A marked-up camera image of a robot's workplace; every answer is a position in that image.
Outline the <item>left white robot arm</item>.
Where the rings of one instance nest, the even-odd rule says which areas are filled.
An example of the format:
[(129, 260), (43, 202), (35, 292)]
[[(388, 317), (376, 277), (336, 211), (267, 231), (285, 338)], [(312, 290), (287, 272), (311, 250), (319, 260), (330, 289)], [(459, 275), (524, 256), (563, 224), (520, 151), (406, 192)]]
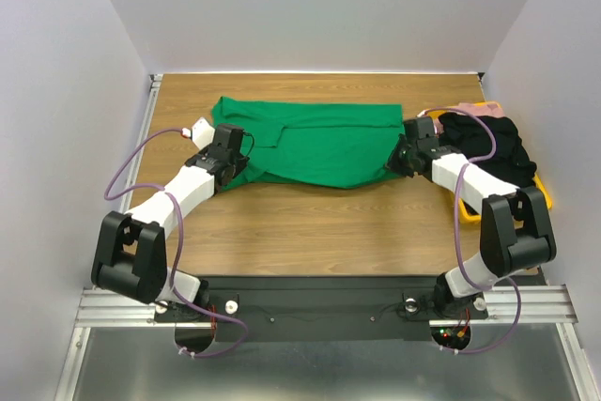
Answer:
[(208, 283), (167, 264), (166, 241), (177, 231), (183, 248), (183, 219), (227, 187), (247, 166), (241, 151), (248, 133), (240, 126), (211, 126), (200, 118), (189, 129), (172, 128), (198, 148), (166, 185), (146, 183), (156, 192), (124, 213), (102, 220), (91, 270), (94, 285), (144, 304), (176, 302), (189, 320), (208, 312)]

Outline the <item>green t shirt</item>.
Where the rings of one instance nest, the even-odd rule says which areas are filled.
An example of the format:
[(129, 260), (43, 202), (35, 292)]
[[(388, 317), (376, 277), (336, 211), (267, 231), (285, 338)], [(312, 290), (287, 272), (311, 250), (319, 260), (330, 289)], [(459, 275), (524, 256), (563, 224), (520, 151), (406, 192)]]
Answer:
[(244, 169), (225, 188), (251, 183), (303, 183), (354, 189), (395, 177), (385, 169), (403, 133), (400, 104), (294, 103), (222, 97), (213, 123), (251, 135)]

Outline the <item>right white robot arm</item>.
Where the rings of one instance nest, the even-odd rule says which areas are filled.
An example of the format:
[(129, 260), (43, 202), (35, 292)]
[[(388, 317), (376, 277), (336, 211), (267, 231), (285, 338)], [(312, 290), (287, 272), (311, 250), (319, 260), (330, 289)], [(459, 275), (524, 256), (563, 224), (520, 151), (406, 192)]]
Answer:
[(405, 131), (386, 163), (399, 176), (427, 178), (480, 214), (479, 252), (466, 260), (460, 249), (459, 206), (454, 206), (457, 267), (438, 277), (432, 294), (433, 308), (442, 316), (454, 316), (473, 296), (557, 255), (543, 192), (505, 182), (477, 165), (494, 157), (497, 143), (482, 119), (475, 122), (489, 139), (488, 152), (482, 156), (468, 158), (454, 147), (441, 145), (433, 118), (422, 113), (404, 122)]

